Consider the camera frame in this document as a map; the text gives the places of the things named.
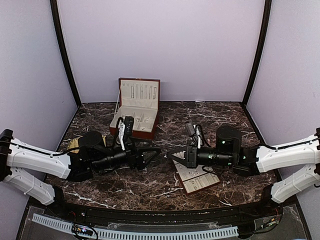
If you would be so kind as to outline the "black left frame post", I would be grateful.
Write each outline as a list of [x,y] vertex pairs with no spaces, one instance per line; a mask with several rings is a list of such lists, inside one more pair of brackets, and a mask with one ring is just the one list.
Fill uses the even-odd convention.
[[65,74],[66,74],[66,77],[68,80],[68,84],[71,89],[73,99],[75,101],[76,106],[79,108],[82,105],[82,102],[80,99],[78,89],[76,87],[76,82],[75,82],[75,79],[74,79],[74,76],[72,73],[72,68],[71,68],[71,64],[69,61],[67,48],[65,45],[65,40],[64,40],[64,36],[63,36],[63,29],[62,29],[60,15],[59,15],[59,9],[58,9],[58,1],[57,0],[50,0],[49,2],[50,2],[54,30],[55,30],[55,34],[56,34],[56,39],[57,39],[63,67],[64,67]]

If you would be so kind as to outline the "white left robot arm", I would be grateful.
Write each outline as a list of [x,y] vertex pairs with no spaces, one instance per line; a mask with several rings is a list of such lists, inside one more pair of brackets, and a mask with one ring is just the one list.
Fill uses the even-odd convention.
[[13,136],[5,129],[0,134],[0,180],[51,210],[60,218],[67,218],[70,206],[64,202],[63,191],[44,183],[27,170],[47,173],[71,182],[84,182],[94,173],[113,171],[121,165],[142,170],[161,153],[158,147],[137,146],[135,138],[127,138],[123,145],[106,146],[98,131],[91,131],[77,140],[78,145],[64,152],[35,147]]

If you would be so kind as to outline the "brown jewelry display tray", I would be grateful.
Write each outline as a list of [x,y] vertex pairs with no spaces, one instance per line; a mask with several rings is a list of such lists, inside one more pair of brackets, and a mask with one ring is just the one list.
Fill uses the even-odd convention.
[[176,173],[186,195],[204,191],[220,183],[217,175],[205,172],[202,165],[197,168],[187,168],[177,161],[173,161]]

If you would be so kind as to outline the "red wooden jewelry box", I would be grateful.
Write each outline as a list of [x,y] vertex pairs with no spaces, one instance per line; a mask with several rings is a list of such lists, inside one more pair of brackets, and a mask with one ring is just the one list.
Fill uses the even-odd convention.
[[116,133],[118,118],[134,118],[135,138],[152,140],[159,122],[160,86],[159,79],[118,79],[119,93],[114,117],[109,125],[111,135]]

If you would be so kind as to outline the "black right frame post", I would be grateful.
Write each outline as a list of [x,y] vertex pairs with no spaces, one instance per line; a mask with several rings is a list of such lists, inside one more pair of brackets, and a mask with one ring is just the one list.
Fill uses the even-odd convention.
[[271,8],[272,8],[272,0],[265,0],[264,1],[264,8],[263,8],[263,15],[262,15],[262,21],[261,21],[261,27],[260,27],[260,32],[259,32],[259,37],[258,37],[258,42],[257,42],[257,47],[253,59],[253,64],[252,68],[250,71],[248,83],[245,89],[245,93],[241,102],[242,107],[245,109],[248,105],[254,83],[257,77],[257,73],[259,70],[259,65],[261,62],[263,50],[264,50],[264,45],[265,45],[265,40],[267,36],[267,31],[268,31],[268,25],[269,25],[269,20],[270,20],[270,15],[271,15]]

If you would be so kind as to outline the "woven bamboo tray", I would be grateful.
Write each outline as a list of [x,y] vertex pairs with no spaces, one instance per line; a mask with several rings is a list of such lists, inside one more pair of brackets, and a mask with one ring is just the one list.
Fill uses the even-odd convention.
[[[67,150],[69,150],[69,149],[74,149],[74,148],[78,148],[78,147],[79,147],[78,140],[79,140],[80,138],[81,138],[81,137],[76,137],[76,138],[72,139],[72,140],[68,143]],[[106,136],[103,135],[103,136],[102,136],[102,139],[103,139],[104,144],[106,145]],[[79,149],[74,149],[74,150],[71,151],[71,153],[75,153],[75,154],[77,154],[78,152],[79,152]]]

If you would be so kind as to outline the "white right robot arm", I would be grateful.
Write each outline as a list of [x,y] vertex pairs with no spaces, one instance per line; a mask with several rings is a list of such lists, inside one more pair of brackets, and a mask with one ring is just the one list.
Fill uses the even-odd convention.
[[203,136],[195,130],[190,137],[198,137],[192,145],[186,145],[167,153],[167,157],[188,169],[197,166],[229,167],[242,177],[266,173],[271,170],[301,165],[302,168],[282,181],[266,186],[262,201],[255,205],[255,213],[266,217],[275,208],[293,195],[320,185],[320,130],[315,134],[287,144],[258,144],[242,147],[242,133],[228,125],[216,130],[215,147],[202,146]]

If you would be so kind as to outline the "black frame post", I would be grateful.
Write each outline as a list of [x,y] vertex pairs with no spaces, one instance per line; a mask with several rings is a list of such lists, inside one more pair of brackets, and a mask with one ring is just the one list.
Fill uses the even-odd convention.
[[261,27],[260,27],[260,32],[259,32],[259,37],[258,37],[258,42],[257,42],[257,47],[253,59],[253,64],[252,68],[250,71],[248,83],[245,89],[245,93],[241,102],[242,107],[245,109],[248,105],[254,83],[257,77],[257,73],[259,70],[259,65],[261,62],[263,50],[264,50],[264,45],[265,45],[265,40],[267,36],[267,31],[268,31],[268,25],[269,25],[269,20],[270,20],[270,15],[271,15],[271,8],[272,8],[272,0],[265,0],[264,1],[264,8],[263,8],[263,15],[262,15],[262,21],[261,21]]
[[74,76],[72,73],[72,68],[71,68],[71,64],[69,61],[67,48],[65,45],[65,40],[64,40],[64,36],[63,36],[63,29],[62,29],[60,15],[59,15],[59,9],[58,9],[58,1],[57,0],[50,0],[49,2],[50,2],[54,30],[55,30],[55,34],[56,34],[56,39],[57,39],[63,67],[64,67],[65,74],[66,74],[66,77],[68,80],[68,84],[71,89],[73,99],[75,101],[76,106],[79,108],[82,105],[82,102],[80,99],[78,89],[76,87],[76,82],[75,82],[75,79],[74,79]]

